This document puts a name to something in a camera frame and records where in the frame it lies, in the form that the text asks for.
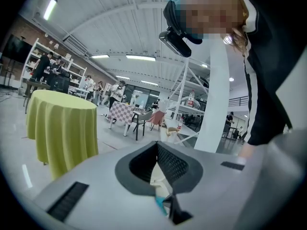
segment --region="ceiling light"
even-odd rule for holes
[[[117,78],[120,78],[120,79],[130,79],[130,78],[127,78],[127,77],[122,77],[122,76],[116,76]]]
[[[158,86],[158,85],[159,85],[159,84],[154,83],[154,82],[147,82],[147,81],[143,81],[143,80],[141,80],[141,82],[143,82],[143,83],[148,83],[148,84],[152,84],[152,85],[155,85],[155,86]]]
[[[126,57],[128,59],[143,59],[143,60],[155,61],[155,57],[152,56],[126,55]]]
[[[45,14],[44,14],[44,19],[47,21],[49,19],[49,16],[54,8],[54,6],[57,4],[57,0],[50,0],[49,4],[48,4],[48,7],[45,11]]]
[[[109,55],[92,56],[92,58],[94,58],[94,59],[109,58]]]
[[[231,36],[226,36],[223,39],[224,44],[232,44],[232,37]]]

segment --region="white floor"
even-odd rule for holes
[[[48,165],[43,165],[36,158],[35,141],[27,138],[23,103],[24,99],[17,93],[0,89],[0,166],[12,190],[34,199],[51,182],[51,175]],[[123,136],[125,126],[121,122],[117,121],[110,130],[109,123],[100,115],[106,111],[97,108],[99,154],[160,140],[158,127],[150,131],[150,124],[145,128],[144,137],[142,127],[139,127],[138,141],[133,133],[135,124],[131,125],[126,137]]]

